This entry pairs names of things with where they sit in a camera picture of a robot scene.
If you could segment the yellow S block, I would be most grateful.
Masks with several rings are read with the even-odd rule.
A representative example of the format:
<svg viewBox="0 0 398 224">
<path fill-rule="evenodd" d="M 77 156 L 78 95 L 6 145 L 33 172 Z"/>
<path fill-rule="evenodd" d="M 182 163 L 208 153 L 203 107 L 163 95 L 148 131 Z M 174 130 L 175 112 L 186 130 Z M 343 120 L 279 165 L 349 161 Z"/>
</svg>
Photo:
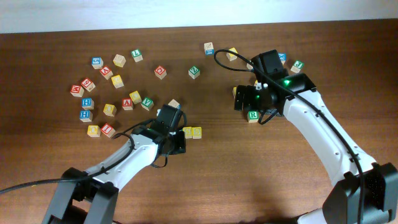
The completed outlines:
<svg viewBox="0 0 398 224">
<path fill-rule="evenodd" d="M 192 138 L 193 139 L 201 139 L 202 138 L 202 128 L 201 127 L 193 127 L 192 128 Z"/>
<path fill-rule="evenodd" d="M 184 127 L 183 129 L 184 135 L 186 139 L 191 139 L 193 137 L 192 127 Z"/>
</svg>

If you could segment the blue P block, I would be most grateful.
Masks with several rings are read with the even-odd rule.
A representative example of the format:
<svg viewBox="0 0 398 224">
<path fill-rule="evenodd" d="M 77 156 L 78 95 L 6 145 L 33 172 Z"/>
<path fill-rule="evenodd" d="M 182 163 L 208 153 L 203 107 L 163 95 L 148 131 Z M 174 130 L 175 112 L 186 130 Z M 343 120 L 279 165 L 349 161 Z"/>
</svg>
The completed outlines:
<svg viewBox="0 0 398 224">
<path fill-rule="evenodd" d="M 180 109 L 181 108 L 181 104 L 179 102 L 177 102 L 175 99 L 172 99 L 169 103 L 169 106 L 172 106 L 176 109 Z"/>
</svg>

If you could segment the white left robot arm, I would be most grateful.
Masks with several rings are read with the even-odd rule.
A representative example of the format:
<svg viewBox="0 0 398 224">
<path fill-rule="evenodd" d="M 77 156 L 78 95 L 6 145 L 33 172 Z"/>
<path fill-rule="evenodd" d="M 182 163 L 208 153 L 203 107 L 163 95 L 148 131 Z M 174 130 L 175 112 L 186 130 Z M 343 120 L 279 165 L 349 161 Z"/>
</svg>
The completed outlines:
<svg viewBox="0 0 398 224">
<path fill-rule="evenodd" d="M 80 171 L 69 168 L 62 175 L 44 223 L 113 223 L 118 195 L 123 187 L 143 168 L 157 167 L 160 157 L 186 151 L 185 134 L 179 122 L 186 114 L 163 105 L 154 119 L 116 133 L 127 142 L 103 162 Z"/>
</svg>

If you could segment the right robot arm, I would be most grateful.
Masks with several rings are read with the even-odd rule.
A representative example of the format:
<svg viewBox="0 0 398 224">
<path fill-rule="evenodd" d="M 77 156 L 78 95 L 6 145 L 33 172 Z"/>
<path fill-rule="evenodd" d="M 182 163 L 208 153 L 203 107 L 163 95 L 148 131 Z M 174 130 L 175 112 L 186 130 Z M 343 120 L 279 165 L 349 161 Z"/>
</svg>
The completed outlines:
<svg viewBox="0 0 398 224">
<path fill-rule="evenodd" d="M 234 108 L 280 114 L 315 151 L 332 191 L 322 207 L 294 223 L 389 223 L 397 215 L 397 168 L 380 165 L 341 127 L 304 73 L 289 75 L 276 50 L 251 59 L 256 86 L 238 86 Z"/>
</svg>

